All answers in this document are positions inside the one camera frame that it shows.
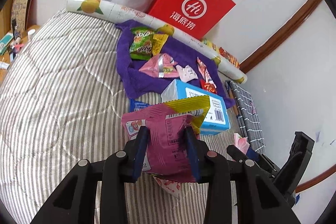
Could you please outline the small white bottle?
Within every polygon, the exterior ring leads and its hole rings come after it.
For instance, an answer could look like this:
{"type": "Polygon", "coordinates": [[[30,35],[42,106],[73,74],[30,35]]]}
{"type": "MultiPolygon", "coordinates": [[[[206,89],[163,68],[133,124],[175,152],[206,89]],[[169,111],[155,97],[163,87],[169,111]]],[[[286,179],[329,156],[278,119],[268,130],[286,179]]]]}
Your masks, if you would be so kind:
{"type": "Polygon", "coordinates": [[[27,32],[28,40],[31,40],[35,35],[36,29],[31,29],[27,32]]]}

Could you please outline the small pale pink packet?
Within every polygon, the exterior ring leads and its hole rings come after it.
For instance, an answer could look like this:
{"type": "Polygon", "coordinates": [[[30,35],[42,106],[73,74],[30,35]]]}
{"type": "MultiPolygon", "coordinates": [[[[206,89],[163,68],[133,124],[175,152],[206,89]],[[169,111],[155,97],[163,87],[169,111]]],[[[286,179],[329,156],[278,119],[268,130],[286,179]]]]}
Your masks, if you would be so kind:
{"type": "Polygon", "coordinates": [[[179,74],[180,80],[184,83],[190,82],[191,80],[198,79],[196,72],[189,65],[186,65],[185,67],[176,65],[175,69],[177,70],[179,74]]]}

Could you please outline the grey checked cloth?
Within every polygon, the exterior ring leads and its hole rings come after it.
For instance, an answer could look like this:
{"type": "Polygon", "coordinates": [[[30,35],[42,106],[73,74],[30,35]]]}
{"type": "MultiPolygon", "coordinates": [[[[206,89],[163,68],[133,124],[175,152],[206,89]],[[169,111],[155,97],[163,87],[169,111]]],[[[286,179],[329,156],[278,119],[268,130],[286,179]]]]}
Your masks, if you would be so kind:
{"type": "Polygon", "coordinates": [[[226,80],[225,86],[230,98],[235,100],[240,135],[262,155],[265,152],[264,135],[251,94],[232,80],[226,80]]]}

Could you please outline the dark blue snack packet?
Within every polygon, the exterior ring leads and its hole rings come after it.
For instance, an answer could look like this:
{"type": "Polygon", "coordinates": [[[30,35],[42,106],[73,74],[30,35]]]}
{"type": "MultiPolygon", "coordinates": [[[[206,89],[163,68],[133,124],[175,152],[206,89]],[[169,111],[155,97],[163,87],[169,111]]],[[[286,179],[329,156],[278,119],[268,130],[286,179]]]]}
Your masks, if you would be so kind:
{"type": "Polygon", "coordinates": [[[134,100],[134,99],[130,99],[129,112],[131,113],[131,112],[139,111],[139,110],[145,109],[149,106],[150,106],[150,104],[148,104],[148,103],[137,101],[137,100],[134,100]]]}

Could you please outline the large pink yellow snack bag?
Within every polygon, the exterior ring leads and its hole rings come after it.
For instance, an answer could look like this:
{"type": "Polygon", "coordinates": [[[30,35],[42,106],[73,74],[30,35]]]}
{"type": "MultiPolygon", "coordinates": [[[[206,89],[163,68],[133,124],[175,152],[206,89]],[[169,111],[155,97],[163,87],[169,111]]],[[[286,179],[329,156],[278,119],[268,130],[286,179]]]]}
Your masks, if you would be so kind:
{"type": "Polygon", "coordinates": [[[121,123],[129,139],[136,138],[142,126],[150,131],[143,172],[164,180],[195,182],[183,131],[191,127],[191,132],[199,138],[207,104],[205,97],[191,97],[151,105],[122,116],[121,123]]]}

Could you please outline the white pink strawberry snack bag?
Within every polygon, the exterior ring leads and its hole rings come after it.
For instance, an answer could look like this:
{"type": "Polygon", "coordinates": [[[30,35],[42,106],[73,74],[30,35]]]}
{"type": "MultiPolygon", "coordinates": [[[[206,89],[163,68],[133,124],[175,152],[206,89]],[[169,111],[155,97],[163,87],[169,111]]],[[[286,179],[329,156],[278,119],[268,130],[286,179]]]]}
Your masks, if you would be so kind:
{"type": "Polygon", "coordinates": [[[178,198],[181,192],[181,183],[171,180],[164,180],[157,177],[154,177],[156,183],[168,194],[171,194],[173,197],[178,198]]]}

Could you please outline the long red white candy packet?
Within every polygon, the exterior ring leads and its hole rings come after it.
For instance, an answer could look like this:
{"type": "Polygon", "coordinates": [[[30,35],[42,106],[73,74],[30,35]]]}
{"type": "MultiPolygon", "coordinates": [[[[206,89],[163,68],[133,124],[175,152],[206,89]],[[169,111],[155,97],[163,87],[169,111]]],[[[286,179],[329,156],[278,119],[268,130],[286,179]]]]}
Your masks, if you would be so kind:
{"type": "Polygon", "coordinates": [[[197,64],[198,64],[198,71],[200,72],[200,74],[202,75],[204,81],[206,83],[211,83],[213,84],[214,81],[212,79],[212,77],[210,76],[210,73],[207,69],[207,66],[205,65],[205,63],[203,61],[201,61],[200,58],[197,57],[197,64]]]}

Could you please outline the green snack bag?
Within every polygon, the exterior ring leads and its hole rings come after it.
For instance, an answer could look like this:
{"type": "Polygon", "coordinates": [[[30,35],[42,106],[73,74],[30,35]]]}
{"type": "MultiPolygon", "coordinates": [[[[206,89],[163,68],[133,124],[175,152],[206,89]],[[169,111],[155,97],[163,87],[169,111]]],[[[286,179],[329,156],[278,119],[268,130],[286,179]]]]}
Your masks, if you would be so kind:
{"type": "Polygon", "coordinates": [[[135,27],[130,30],[133,34],[133,42],[129,48],[131,59],[148,61],[152,56],[155,31],[147,27],[135,27]]]}

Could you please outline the striped grey quilt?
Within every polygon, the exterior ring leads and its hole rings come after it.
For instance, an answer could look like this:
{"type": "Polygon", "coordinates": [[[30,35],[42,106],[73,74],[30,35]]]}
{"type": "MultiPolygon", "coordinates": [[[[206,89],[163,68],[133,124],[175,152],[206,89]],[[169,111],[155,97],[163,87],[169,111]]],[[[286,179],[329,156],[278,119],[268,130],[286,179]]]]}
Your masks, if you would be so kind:
{"type": "MultiPolygon", "coordinates": [[[[17,55],[1,84],[1,201],[30,223],[81,159],[105,160],[128,140],[121,117],[130,100],[117,72],[124,28],[86,14],[57,12],[17,55]]],[[[130,69],[145,62],[121,57],[130,69]]],[[[129,223],[203,223],[207,184],[182,184],[178,197],[142,173],[126,184],[129,223]]]]}

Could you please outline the yellow snack bag behind roll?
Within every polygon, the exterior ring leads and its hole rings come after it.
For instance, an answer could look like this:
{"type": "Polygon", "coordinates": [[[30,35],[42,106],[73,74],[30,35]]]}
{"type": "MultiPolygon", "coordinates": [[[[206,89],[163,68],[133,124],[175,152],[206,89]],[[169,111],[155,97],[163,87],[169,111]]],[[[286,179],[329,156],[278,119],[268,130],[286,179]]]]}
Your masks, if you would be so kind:
{"type": "Polygon", "coordinates": [[[213,49],[216,53],[220,53],[218,46],[216,46],[213,42],[210,40],[203,38],[202,43],[208,46],[209,48],[213,49]]]}

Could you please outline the teal white tube box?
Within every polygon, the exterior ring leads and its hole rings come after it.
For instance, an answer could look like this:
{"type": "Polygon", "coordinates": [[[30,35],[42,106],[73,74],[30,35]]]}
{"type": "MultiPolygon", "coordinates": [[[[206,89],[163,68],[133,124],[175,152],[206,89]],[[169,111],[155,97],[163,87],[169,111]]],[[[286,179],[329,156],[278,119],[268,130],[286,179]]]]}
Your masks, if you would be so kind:
{"type": "Polygon", "coordinates": [[[3,38],[0,40],[0,55],[4,55],[8,45],[10,42],[13,40],[13,34],[8,32],[7,34],[4,35],[3,38]]]}

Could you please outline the blue tissue box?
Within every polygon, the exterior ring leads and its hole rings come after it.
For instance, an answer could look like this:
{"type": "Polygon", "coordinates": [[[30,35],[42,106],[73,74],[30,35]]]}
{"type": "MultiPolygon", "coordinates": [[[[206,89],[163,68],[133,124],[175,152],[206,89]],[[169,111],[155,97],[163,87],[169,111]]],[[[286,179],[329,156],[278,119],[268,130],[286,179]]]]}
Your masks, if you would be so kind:
{"type": "Polygon", "coordinates": [[[231,128],[224,99],[192,84],[181,80],[173,80],[161,93],[162,102],[181,100],[191,97],[205,97],[208,99],[204,118],[200,127],[203,135],[216,135],[231,128]]]}

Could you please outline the pink triangular snack bag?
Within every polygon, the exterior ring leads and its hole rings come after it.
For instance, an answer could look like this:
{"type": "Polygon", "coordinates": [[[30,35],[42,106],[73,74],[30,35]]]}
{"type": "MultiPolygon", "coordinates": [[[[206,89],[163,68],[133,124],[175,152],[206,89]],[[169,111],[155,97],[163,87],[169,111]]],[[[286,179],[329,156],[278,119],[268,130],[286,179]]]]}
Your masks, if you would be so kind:
{"type": "Polygon", "coordinates": [[[147,61],[139,71],[160,79],[175,79],[179,77],[175,66],[178,63],[167,53],[160,53],[147,61]]]}

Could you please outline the purple towel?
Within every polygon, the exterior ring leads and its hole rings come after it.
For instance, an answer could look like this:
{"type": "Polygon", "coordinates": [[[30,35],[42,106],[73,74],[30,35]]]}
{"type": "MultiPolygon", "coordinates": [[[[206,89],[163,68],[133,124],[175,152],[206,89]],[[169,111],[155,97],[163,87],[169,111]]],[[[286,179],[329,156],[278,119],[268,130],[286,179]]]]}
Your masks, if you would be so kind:
{"type": "Polygon", "coordinates": [[[184,80],[181,75],[183,68],[191,68],[196,73],[189,83],[201,88],[200,80],[205,80],[199,70],[198,62],[201,61],[214,82],[216,94],[224,99],[226,108],[235,105],[234,100],[224,92],[213,60],[169,35],[163,48],[154,54],[152,46],[157,31],[134,20],[119,23],[116,27],[121,30],[116,68],[128,98],[137,99],[149,92],[161,94],[174,79],[184,80]]]}

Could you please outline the small red snack packet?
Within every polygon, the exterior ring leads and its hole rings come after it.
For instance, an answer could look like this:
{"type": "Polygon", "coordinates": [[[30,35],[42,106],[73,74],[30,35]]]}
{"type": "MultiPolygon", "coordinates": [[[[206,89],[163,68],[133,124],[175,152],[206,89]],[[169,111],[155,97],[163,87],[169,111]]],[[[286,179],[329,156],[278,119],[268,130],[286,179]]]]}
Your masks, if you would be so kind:
{"type": "Polygon", "coordinates": [[[203,79],[200,80],[200,83],[201,83],[201,87],[202,87],[203,90],[206,90],[206,91],[211,92],[213,94],[217,94],[217,89],[216,89],[214,84],[207,83],[203,79]]]}

